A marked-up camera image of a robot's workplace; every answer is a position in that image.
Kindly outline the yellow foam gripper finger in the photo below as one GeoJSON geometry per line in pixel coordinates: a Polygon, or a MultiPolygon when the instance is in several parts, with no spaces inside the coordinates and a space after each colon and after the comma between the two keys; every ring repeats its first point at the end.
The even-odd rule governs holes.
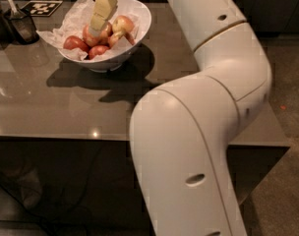
{"type": "Polygon", "coordinates": [[[99,36],[116,8],[117,0],[95,0],[89,23],[89,33],[93,36],[99,36]]]}

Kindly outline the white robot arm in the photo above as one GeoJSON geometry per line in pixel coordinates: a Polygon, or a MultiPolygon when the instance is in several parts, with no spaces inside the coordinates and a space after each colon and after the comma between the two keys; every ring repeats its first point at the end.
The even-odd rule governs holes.
{"type": "Polygon", "coordinates": [[[145,94],[132,159],[156,236],[247,236],[229,142],[268,101],[271,68],[233,0],[168,0],[199,71],[145,94]]]}

